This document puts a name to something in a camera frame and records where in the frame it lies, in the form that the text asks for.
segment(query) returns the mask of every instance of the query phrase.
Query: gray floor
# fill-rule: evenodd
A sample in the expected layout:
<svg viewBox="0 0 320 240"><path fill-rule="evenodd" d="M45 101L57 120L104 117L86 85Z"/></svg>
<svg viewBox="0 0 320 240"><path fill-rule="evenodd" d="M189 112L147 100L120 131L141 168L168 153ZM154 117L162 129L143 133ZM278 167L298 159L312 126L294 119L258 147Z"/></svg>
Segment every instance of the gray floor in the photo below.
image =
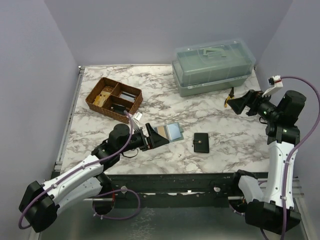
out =
<svg viewBox="0 0 320 240"><path fill-rule="evenodd" d="M260 230L229 208L144 208L129 220L100 220L93 217L90 201L63 212L45 230L41 240L263 240ZM124 217L133 209L115 209L113 216ZM270 240L280 236L266 232ZM303 240L301 226L285 239Z"/></svg>

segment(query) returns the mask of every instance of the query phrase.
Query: black wallet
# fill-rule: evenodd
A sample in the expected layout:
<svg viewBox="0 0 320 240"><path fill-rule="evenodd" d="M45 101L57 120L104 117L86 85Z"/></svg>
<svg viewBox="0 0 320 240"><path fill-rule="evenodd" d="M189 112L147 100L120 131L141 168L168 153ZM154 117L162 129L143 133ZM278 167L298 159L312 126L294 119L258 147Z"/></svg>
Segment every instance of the black wallet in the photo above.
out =
<svg viewBox="0 0 320 240"><path fill-rule="evenodd" d="M209 134L197 132L193 137L193 149L195 153L209 153Z"/></svg>

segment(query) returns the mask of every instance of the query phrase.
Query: container lid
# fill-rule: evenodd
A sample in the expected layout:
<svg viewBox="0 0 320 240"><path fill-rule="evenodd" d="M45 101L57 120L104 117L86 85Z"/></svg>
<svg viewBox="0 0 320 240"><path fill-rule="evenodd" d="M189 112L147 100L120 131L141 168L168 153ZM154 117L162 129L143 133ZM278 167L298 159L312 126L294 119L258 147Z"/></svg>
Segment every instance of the container lid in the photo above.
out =
<svg viewBox="0 0 320 240"><path fill-rule="evenodd" d="M184 75L232 68L256 62L241 39L205 43L175 50Z"/></svg>

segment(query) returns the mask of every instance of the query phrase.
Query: robotic arm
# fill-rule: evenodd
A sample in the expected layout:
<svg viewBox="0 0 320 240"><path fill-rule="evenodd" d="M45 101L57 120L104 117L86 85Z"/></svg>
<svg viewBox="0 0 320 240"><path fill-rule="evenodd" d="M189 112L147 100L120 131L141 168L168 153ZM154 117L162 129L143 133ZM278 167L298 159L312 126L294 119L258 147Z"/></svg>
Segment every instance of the robotic arm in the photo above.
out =
<svg viewBox="0 0 320 240"><path fill-rule="evenodd" d="M300 142L300 131L295 126L298 116L305 106L306 97L301 93L289 90L275 106L270 101L271 96L280 87L269 88L269 91L249 90L244 96L230 99L227 103L236 114L241 114L244 108L249 107L248 116L260 115L267 121L265 133L268 136L269 146L269 173L266 191L263 194L258 180L245 171L236 173L235 185L243 192L247 201L245 221L247 224L274 232L282 233L283 227L283 188L285 188L286 202L286 230L299 224L301 216L294 211L292 195L293 169L297 150L293 153L288 163L286 184L283 185L287 156Z"/></svg>
<svg viewBox="0 0 320 240"><path fill-rule="evenodd" d="M111 191L111 180L104 171L120 160L121 153L136 148L146 151L169 143L166 138L156 133L149 123L145 126L148 137L143 134L142 128L135 127L134 134L124 150L110 159L102 160L117 153L129 139L129 127L123 123L117 124L110 132L109 138L97 146L81 163L43 184L37 181L30 183L19 210L23 213L27 206L31 205L25 213L25 218L34 231L38 233L48 228L60 213L75 203Z"/></svg>

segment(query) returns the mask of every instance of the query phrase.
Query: table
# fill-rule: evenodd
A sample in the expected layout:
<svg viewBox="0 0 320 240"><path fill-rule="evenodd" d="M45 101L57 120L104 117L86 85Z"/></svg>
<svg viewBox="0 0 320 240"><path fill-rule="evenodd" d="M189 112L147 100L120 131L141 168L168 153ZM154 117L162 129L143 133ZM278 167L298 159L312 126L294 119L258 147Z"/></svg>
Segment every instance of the table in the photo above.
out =
<svg viewBox="0 0 320 240"><path fill-rule="evenodd" d="M180 97L170 65L122 65L86 67L77 98L61 172L84 158L120 122L89 109L85 102L101 77L119 81L142 90L140 123L161 126L180 123L184 140L139 154L131 159L122 157L107 174L187 174L230 173L238 169L267 172L269 153L265 126L258 116L248 117L245 110L236 115L224 101L230 89L189 97ZM255 73L240 87L235 97L248 90L259 90ZM194 133L209 133L210 153L195 153Z"/></svg>

